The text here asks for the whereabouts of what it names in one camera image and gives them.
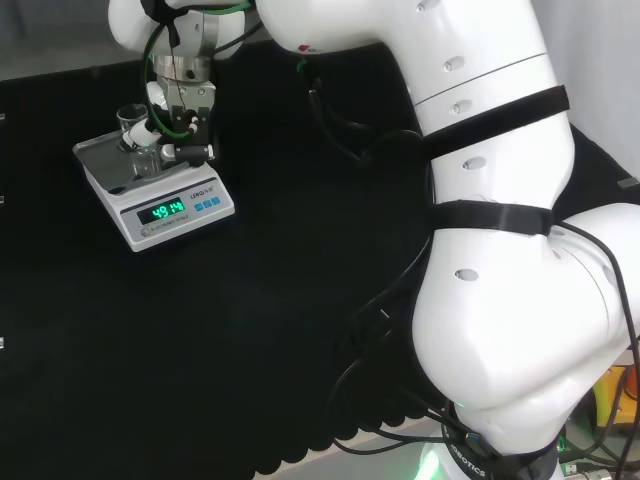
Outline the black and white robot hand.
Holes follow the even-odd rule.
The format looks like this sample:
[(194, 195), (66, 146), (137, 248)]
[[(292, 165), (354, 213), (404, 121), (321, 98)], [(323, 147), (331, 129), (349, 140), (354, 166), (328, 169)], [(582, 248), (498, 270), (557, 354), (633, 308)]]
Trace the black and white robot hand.
[(163, 169), (214, 159), (209, 124), (216, 87), (209, 81), (179, 83), (161, 77), (146, 84), (145, 114), (121, 134), (118, 148), (135, 157), (154, 153)]

